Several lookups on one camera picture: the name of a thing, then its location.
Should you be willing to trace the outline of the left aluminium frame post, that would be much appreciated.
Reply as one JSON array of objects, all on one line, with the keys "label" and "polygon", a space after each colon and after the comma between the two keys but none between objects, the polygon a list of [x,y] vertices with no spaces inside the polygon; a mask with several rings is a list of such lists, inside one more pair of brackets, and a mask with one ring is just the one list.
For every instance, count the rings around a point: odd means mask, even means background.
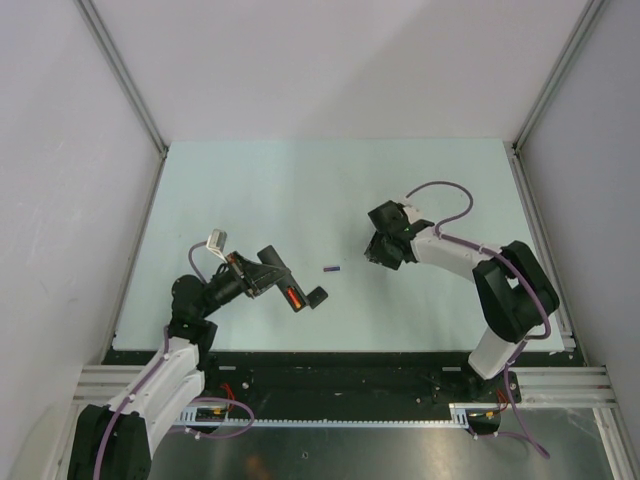
[{"label": "left aluminium frame post", "polygon": [[144,133],[159,157],[164,159],[168,152],[168,145],[95,2],[91,0],[74,0],[73,4],[76,6],[95,44],[103,55]]}]

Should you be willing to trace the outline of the right aluminium frame post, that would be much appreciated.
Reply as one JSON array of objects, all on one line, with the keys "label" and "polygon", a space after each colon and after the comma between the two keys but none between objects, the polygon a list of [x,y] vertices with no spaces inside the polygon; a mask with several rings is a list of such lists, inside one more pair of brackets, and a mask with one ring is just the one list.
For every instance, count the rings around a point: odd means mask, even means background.
[{"label": "right aluminium frame post", "polygon": [[522,126],[511,142],[511,148],[516,155],[521,153],[542,120],[609,4],[610,1],[606,0],[586,2]]}]

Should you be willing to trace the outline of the aluminium frame post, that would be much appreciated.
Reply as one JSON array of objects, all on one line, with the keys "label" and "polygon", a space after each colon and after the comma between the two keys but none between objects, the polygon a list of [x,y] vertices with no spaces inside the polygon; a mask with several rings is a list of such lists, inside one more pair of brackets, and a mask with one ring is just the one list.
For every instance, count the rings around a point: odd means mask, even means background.
[{"label": "aluminium frame post", "polygon": [[73,4],[76,6],[95,44],[103,55],[144,133],[159,157],[164,159],[168,152],[168,145],[95,2],[91,0],[74,0]]},{"label": "aluminium frame post", "polygon": [[522,126],[511,142],[511,148],[516,155],[521,153],[542,120],[609,4],[610,1],[606,0],[586,2]]}]

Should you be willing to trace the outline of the black remote control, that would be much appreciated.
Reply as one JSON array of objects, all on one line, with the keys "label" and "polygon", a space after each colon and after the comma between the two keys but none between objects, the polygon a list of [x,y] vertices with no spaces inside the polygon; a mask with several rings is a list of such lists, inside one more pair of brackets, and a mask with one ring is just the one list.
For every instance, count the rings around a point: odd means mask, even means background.
[{"label": "black remote control", "polygon": [[294,279],[291,270],[286,266],[276,249],[269,245],[257,253],[259,260],[266,265],[277,267],[283,276],[276,282],[276,286],[286,298],[294,312],[299,312],[307,306],[306,297],[299,284]]}]

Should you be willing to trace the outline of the black battery cover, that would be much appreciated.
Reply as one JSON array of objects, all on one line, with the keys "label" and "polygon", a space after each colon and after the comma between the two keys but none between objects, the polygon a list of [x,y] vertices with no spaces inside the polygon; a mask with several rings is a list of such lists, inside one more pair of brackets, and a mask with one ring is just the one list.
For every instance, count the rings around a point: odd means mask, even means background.
[{"label": "black battery cover", "polygon": [[327,291],[321,286],[316,287],[307,294],[308,305],[311,309],[317,308],[322,302],[328,299]]}]

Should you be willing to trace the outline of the red orange battery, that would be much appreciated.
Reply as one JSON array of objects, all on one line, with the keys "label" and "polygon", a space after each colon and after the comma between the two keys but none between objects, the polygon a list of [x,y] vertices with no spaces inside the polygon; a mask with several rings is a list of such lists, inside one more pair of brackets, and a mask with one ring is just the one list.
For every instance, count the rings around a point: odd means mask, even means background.
[{"label": "red orange battery", "polygon": [[286,293],[291,302],[292,307],[295,310],[300,310],[302,308],[302,303],[297,295],[296,290],[293,287],[289,287]]}]

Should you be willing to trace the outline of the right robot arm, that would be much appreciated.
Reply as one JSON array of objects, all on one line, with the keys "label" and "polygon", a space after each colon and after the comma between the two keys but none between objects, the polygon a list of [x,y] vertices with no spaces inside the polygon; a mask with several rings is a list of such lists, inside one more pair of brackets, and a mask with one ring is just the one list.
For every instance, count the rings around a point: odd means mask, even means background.
[{"label": "right robot arm", "polygon": [[471,282],[486,329],[461,376],[463,393],[484,401],[497,378],[526,344],[551,335],[550,315],[559,296],[530,247],[513,241],[491,248],[441,233],[408,204],[389,200],[368,213],[374,234],[368,261],[397,270],[416,263],[438,267]]}]

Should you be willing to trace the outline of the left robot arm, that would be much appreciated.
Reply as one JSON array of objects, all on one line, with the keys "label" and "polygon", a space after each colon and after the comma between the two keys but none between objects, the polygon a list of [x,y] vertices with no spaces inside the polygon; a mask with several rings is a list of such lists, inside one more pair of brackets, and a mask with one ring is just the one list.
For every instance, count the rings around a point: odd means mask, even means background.
[{"label": "left robot arm", "polygon": [[289,279],[273,246],[251,261],[228,254],[210,280],[178,278],[171,288],[171,319],[151,361],[105,405],[78,416],[67,476],[70,479],[145,479],[175,419],[192,400],[214,397],[221,376],[206,366],[217,326],[211,314],[240,296],[255,299]]}]

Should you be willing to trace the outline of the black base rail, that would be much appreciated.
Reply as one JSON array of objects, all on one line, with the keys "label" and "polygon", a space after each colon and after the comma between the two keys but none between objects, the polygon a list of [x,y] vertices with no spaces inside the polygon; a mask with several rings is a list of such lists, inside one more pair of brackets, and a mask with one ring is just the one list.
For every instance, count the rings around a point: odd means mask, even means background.
[{"label": "black base rail", "polygon": [[476,382],[467,353],[212,352],[199,397],[238,401],[233,419],[443,420],[451,403],[496,405],[504,378]]}]

